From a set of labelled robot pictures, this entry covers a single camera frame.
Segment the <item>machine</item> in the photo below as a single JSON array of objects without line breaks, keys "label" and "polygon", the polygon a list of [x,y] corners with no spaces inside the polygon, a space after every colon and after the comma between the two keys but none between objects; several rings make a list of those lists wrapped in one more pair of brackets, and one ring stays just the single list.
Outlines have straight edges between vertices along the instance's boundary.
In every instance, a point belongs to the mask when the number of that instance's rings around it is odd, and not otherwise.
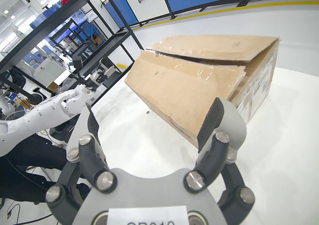
[{"label": "machine", "polygon": [[[180,169],[155,179],[110,169],[99,138],[99,125],[89,106],[83,108],[67,145],[68,162],[57,183],[46,193],[46,202],[62,225],[226,225],[240,224],[254,205],[254,194],[245,186],[235,164],[246,137],[246,125],[236,108],[216,98],[197,136],[198,158],[194,169]],[[226,190],[217,203],[207,187],[221,173]],[[76,189],[80,175],[92,185],[83,201]],[[146,208],[186,208],[182,217],[152,215]],[[114,218],[115,210],[128,209]]]},{"label": "machine", "polygon": [[85,105],[91,104],[96,89],[115,72],[106,58],[99,62],[98,69],[87,80],[80,75],[80,84],[72,90],[48,98],[15,120],[0,120],[0,157],[9,153],[18,143],[41,130],[61,125],[80,114]]}]

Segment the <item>yellow floor stripe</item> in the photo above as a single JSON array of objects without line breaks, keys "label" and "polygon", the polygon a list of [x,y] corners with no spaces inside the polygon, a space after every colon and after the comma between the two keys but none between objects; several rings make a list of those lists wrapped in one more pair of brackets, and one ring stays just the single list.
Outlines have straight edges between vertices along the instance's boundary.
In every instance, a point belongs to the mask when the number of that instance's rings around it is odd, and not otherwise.
[{"label": "yellow floor stripe", "polygon": [[257,4],[257,5],[248,5],[244,7],[238,7],[238,8],[229,8],[229,9],[222,9],[222,10],[216,10],[216,11],[209,11],[209,12],[202,12],[190,16],[185,16],[185,17],[177,17],[175,19],[170,19],[170,20],[165,20],[165,21],[160,21],[148,25],[143,25],[142,27],[137,27],[134,28],[133,30],[138,30],[142,29],[145,27],[151,27],[155,25],[160,25],[168,22],[173,22],[173,21],[179,21],[183,19],[190,19],[194,17],[200,17],[200,16],[205,16],[205,15],[210,15],[210,14],[216,14],[216,13],[222,13],[222,12],[228,12],[228,11],[240,11],[240,10],[246,10],[246,9],[255,9],[255,8],[263,8],[263,7],[273,7],[273,6],[287,6],[287,5],[319,5],[319,1],[287,1],[287,2],[272,2],[272,3],[264,3],[264,4]]}]

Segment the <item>white label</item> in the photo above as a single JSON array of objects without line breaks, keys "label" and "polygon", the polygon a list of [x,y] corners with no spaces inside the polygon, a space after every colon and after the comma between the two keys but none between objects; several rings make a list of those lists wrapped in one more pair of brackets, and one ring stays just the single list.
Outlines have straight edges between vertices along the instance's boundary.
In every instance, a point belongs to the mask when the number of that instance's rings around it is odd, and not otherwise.
[{"label": "white label", "polygon": [[110,208],[107,225],[189,225],[186,206]]},{"label": "white label", "polygon": [[274,56],[270,58],[265,68],[259,73],[256,78],[252,93],[251,115],[256,112],[268,93],[273,60]]},{"label": "white label", "polygon": [[98,17],[97,14],[93,10],[86,13],[85,16],[87,17],[88,22],[94,21]]},{"label": "white label", "polygon": [[238,112],[240,113],[241,117],[244,119],[245,123],[248,123],[248,116],[249,116],[249,103],[246,104],[244,107],[244,101],[240,103],[237,108]]}]

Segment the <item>black cable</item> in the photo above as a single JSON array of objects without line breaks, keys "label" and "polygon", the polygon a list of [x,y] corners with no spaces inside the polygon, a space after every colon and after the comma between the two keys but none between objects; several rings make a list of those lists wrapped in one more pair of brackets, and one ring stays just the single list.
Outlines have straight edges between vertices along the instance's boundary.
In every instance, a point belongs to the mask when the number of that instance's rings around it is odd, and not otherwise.
[{"label": "black cable", "polygon": [[30,222],[17,223],[17,224],[15,224],[15,225],[25,225],[25,224],[30,224],[30,223],[33,223],[33,222],[39,222],[39,221],[41,221],[41,220],[44,220],[44,219],[46,219],[46,218],[51,217],[52,215],[53,215],[53,214],[51,213],[51,214],[49,214],[48,216],[45,216],[45,217],[43,217],[43,218],[40,218],[40,219],[37,219],[37,220],[33,220],[33,221],[30,221]]},{"label": "black cable", "polygon": [[[15,202],[15,200],[11,203],[11,205],[9,206],[9,208],[11,208],[12,204]],[[8,212],[9,212],[9,208],[7,209],[7,215],[8,215]]]},{"label": "black cable", "polygon": [[17,169],[9,160],[9,158],[6,158],[8,160],[8,162],[10,163],[10,165],[17,171],[19,172],[22,176],[24,176],[28,181],[32,182],[33,184],[37,185],[38,187],[44,189],[45,191],[47,191],[47,189],[45,187],[42,187],[41,185],[39,185],[38,183],[34,182],[33,180],[29,179],[27,176],[25,176],[19,169]]},{"label": "black cable", "polygon": [[30,109],[31,109],[31,106],[30,106],[30,104],[27,104],[25,101],[23,101],[18,95],[17,95],[17,97],[23,102],[23,103],[25,103],[25,105],[27,105]]},{"label": "black cable", "polygon": [[63,147],[66,147],[67,145],[64,145],[64,144],[58,144],[58,143],[56,143],[56,142],[54,142],[51,138],[50,138],[50,136],[49,136],[49,133],[45,130],[45,132],[47,133],[47,134],[43,134],[43,135],[45,135],[45,136],[47,136],[53,143],[55,143],[55,144],[57,144],[58,146],[63,146]]},{"label": "black cable", "polygon": [[12,212],[12,210],[14,209],[15,206],[19,206],[19,212],[18,212],[18,216],[17,216],[17,224],[18,224],[19,215],[20,215],[20,204],[19,204],[19,203],[16,204],[16,205],[14,205],[14,206],[12,207],[12,209],[7,212],[7,215],[8,215],[9,213],[10,213],[10,215],[11,215],[11,212]]}]

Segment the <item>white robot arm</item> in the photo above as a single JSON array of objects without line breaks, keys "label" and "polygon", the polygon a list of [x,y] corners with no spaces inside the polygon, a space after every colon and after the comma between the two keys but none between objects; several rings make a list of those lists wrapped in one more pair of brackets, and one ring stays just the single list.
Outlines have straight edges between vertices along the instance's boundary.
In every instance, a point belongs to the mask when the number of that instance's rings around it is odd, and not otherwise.
[{"label": "white robot arm", "polygon": [[107,68],[100,63],[99,69],[85,84],[41,102],[23,117],[0,121],[0,157],[32,134],[58,126],[79,114],[86,103],[92,103],[96,88],[114,72],[113,66]]}]

